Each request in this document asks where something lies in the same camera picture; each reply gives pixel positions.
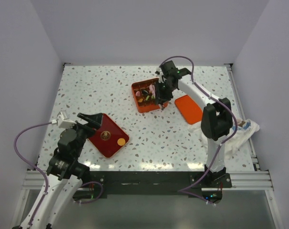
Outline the orange compartment cookie box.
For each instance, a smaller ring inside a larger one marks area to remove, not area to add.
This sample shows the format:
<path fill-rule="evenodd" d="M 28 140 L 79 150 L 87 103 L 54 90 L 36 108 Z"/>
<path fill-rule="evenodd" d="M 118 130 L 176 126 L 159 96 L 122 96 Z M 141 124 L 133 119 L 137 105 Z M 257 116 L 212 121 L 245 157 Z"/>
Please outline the orange compartment cookie box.
<path fill-rule="evenodd" d="M 135 82 L 131 85 L 132 95 L 139 113 L 148 113 L 161 108 L 155 103 L 155 97 L 151 92 L 152 86 L 158 82 L 158 78 Z"/>

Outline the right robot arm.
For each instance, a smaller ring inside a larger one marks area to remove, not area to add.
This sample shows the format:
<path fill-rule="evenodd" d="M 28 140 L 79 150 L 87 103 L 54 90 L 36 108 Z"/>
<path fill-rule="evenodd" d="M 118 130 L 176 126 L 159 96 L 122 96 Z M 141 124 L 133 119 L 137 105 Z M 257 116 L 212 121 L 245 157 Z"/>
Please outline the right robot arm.
<path fill-rule="evenodd" d="M 180 90 L 189 96 L 202 110 L 201 131 L 207 138 L 207 161 L 203 175 L 191 184 L 202 180 L 209 187 L 216 187 L 226 173 L 225 144 L 234 136 L 230 133 L 237 120 L 227 98 L 220 99 L 195 80 L 187 82 L 184 76 L 193 76 L 194 70 L 178 69 L 172 58 L 164 60 L 156 70 L 159 81 L 155 83 L 155 103 L 164 108 L 164 103 L 173 98 L 173 91 Z"/>

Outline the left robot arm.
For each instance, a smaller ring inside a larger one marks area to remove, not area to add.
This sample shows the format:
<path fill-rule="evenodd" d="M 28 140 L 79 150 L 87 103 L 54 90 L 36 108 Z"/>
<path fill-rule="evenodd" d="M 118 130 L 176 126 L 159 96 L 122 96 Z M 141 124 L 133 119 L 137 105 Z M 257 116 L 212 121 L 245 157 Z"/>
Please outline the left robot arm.
<path fill-rule="evenodd" d="M 92 137 L 101 127 L 103 114 L 88 115 L 78 113 L 77 117 L 86 121 L 86 124 L 70 120 L 65 111 L 60 111 L 57 117 L 49 122 L 51 125 L 62 128 L 63 132 L 60 134 L 57 148 L 54 150 L 53 157 L 50 159 L 46 171 L 42 171 L 24 158 L 16 147 L 18 140 L 14 140 L 14 150 L 18 157 L 35 168 L 44 178 L 44 183 L 32 209 L 18 228 L 54 228 L 61 211 L 80 187 L 86 187 L 91 184 L 100 187 L 98 196 L 89 200 L 89 203 L 98 200 L 102 196 L 103 185 L 92 180 L 90 168 L 79 163 L 78 159 L 86 140 Z"/>

